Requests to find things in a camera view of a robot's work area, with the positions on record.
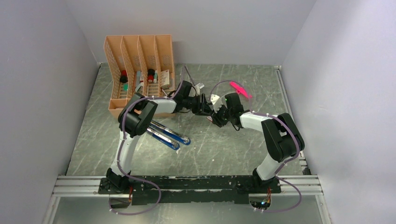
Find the pink marker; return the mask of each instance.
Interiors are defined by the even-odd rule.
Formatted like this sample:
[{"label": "pink marker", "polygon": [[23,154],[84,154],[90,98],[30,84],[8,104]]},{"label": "pink marker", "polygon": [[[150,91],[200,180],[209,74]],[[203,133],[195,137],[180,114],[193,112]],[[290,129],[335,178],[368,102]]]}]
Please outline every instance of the pink marker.
[{"label": "pink marker", "polygon": [[249,95],[246,93],[245,89],[242,87],[238,86],[235,82],[230,82],[230,85],[236,89],[236,93],[244,95],[246,98],[252,98],[252,95]]}]

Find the marble surface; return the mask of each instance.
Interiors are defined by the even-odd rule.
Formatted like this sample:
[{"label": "marble surface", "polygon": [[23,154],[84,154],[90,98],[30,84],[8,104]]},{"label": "marble surface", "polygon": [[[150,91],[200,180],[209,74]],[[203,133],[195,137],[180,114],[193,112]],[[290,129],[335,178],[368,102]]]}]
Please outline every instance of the marble surface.
[{"label": "marble surface", "polygon": [[[204,83],[201,90],[209,95],[220,80],[242,83],[253,95],[255,111],[271,114],[286,112],[281,86],[273,66],[188,64],[196,83]],[[180,80],[182,65],[176,65]],[[105,175],[118,146],[119,128],[108,111],[112,91],[112,77],[106,63],[102,64],[89,100],[84,121],[71,157],[67,175]],[[233,92],[229,84],[220,84],[217,95]],[[248,101],[241,97],[245,109]],[[267,155],[262,133],[241,129],[231,124],[223,128],[213,125],[205,117],[181,113],[167,119],[155,119],[161,124],[187,135],[188,146],[180,146],[178,153],[153,137],[144,134],[131,161],[133,175],[250,175]],[[298,160],[284,167],[281,175],[302,175]]]}]

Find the small box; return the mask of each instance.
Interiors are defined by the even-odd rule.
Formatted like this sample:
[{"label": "small box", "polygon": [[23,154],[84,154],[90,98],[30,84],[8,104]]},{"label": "small box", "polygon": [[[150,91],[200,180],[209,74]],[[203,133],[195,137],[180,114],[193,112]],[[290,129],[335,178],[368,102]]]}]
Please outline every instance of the small box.
[{"label": "small box", "polygon": [[169,89],[170,88],[170,72],[169,70],[165,70],[161,72],[161,88]]}]

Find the wall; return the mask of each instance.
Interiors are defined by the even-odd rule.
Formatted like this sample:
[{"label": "wall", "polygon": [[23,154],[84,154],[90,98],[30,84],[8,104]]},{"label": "wall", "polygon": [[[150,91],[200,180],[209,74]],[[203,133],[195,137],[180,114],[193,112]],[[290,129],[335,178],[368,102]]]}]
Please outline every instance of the wall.
[{"label": "wall", "polygon": [[0,223],[41,223],[97,72],[62,0],[0,2]]},{"label": "wall", "polygon": [[282,75],[335,224],[396,223],[396,2],[318,0]]},{"label": "wall", "polygon": [[316,0],[66,0],[99,62],[106,35],[172,34],[176,62],[280,65]]}]

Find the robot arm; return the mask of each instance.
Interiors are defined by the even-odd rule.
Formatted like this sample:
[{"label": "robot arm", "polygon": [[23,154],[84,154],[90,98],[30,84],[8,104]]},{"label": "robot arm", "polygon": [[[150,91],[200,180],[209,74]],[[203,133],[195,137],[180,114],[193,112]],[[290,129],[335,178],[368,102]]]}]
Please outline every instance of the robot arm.
[{"label": "robot arm", "polygon": [[[183,108],[191,109],[195,115],[210,116],[212,123],[218,127],[232,123],[234,127],[250,128],[262,132],[266,141],[268,154],[264,161],[253,171],[253,177],[259,182],[265,183],[274,178],[275,171],[281,166],[282,162],[294,156],[297,152],[296,147],[289,133],[275,120],[252,114],[250,111],[244,111],[239,96],[236,93],[227,94],[226,105],[221,102],[220,97],[211,96],[211,102],[206,101],[205,95],[190,97],[192,84],[186,81],[181,83],[181,88],[173,100],[154,99],[144,100],[137,103],[130,112],[126,112],[133,102],[141,99],[142,95],[136,93],[129,101],[128,105],[120,113],[118,121],[121,123],[123,116],[126,116],[125,130],[127,132],[126,140],[123,147],[120,148],[123,141],[123,132],[120,132],[120,143],[118,150],[121,150],[120,165],[126,173],[130,173],[130,163],[134,150],[140,136],[146,131],[154,114],[157,113],[176,113]],[[304,149],[304,141],[297,130],[291,116],[287,113],[277,116],[282,120],[295,135],[300,150]],[[117,156],[111,167],[108,169],[106,177],[119,189],[125,189],[128,185],[128,178],[124,176],[117,167]]]}]

